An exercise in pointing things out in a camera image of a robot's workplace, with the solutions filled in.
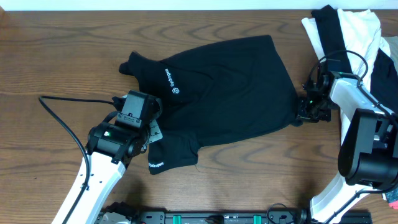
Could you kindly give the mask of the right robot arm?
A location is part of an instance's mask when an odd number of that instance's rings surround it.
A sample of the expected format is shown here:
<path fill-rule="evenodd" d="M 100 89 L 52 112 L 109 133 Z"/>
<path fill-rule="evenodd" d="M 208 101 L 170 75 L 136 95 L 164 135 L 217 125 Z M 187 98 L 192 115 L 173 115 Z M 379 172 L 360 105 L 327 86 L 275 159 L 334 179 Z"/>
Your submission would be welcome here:
<path fill-rule="evenodd" d="M 357 75 L 319 72 L 305 84 L 301 119 L 328 121 L 337 106 L 349 119 L 338 154 L 338 173 L 310 201 L 315 223 L 338 223 L 369 194 L 397 189 L 397 115 L 365 89 Z"/>

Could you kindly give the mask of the black Sydrogen t-shirt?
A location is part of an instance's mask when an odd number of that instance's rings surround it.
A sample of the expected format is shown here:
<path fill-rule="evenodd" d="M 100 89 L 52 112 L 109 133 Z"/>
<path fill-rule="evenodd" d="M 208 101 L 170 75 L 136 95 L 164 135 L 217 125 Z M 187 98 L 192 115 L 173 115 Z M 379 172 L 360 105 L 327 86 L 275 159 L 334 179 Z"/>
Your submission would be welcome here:
<path fill-rule="evenodd" d="M 162 139 L 148 153 L 152 175 L 195 165 L 202 147 L 299 125 L 298 96 L 269 35 L 208 44 L 159 61 L 133 52 L 119 71 L 162 101 Z"/>

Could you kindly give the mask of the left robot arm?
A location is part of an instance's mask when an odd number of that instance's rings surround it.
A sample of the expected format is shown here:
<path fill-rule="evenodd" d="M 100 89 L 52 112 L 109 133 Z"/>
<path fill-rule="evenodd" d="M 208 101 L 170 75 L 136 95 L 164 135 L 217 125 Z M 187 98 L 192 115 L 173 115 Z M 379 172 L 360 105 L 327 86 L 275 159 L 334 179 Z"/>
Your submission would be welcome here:
<path fill-rule="evenodd" d="M 115 97 L 110 112 L 88 134 L 78 175 L 57 212 L 54 223 L 94 223 L 114 186 L 131 159 L 162 138 L 157 118 L 162 102 L 146 93 L 131 90 Z"/>

